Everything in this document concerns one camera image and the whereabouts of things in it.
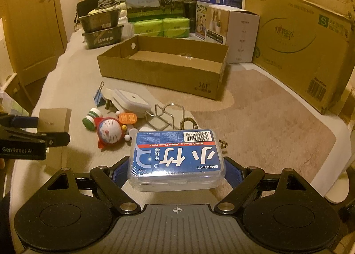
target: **beige carpet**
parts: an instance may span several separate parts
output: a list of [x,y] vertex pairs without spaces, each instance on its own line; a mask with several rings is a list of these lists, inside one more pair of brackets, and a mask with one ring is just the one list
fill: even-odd
[[147,86],[163,104],[176,102],[201,128],[228,142],[224,155],[267,173],[293,168],[311,182],[335,143],[333,133],[305,106],[256,70],[225,76],[220,101]]

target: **white box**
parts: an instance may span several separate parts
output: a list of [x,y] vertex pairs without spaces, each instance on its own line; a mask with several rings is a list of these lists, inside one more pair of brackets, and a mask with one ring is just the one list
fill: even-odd
[[150,105],[135,93],[115,89],[112,92],[112,104],[119,111],[132,112],[138,118],[145,117],[145,111],[150,111]]
[[225,5],[207,9],[206,42],[229,46],[227,63],[251,62],[260,17],[252,12]]

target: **metal screw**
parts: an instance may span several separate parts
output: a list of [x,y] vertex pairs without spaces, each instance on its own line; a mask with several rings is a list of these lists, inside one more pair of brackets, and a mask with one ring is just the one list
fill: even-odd
[[125,202],[120,205],[120,208],[123,211],[134,211],[138,208],[138,205],[136,203]]
[[221,211],[232,211],[234,209],[234,205],[229,202],[223,202],[223,203],[219,203],[217,205],[217,208]]

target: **green tissue pack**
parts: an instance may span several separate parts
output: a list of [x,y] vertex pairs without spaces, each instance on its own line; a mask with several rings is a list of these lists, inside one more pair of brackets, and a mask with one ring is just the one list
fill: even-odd
[[164,35],[163,21],[160,19],[133,22],[134,34],[153,37],[161,37]]
[[190,32],[190,20],[188,18],[163,19],[164,37],[186,38]]

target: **floor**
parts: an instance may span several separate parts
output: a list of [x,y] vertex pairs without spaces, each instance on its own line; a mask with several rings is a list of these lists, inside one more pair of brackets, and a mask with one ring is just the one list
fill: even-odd
[[43,84],[46,81],[46,79],[47,79],[47,77],[44,77],[42,79],[39,79],[39,80],[25,86],[26,91],[28,92],[30,98],[32,99],[32,101],[35,104],[37,104],[38,99],[41,96]]

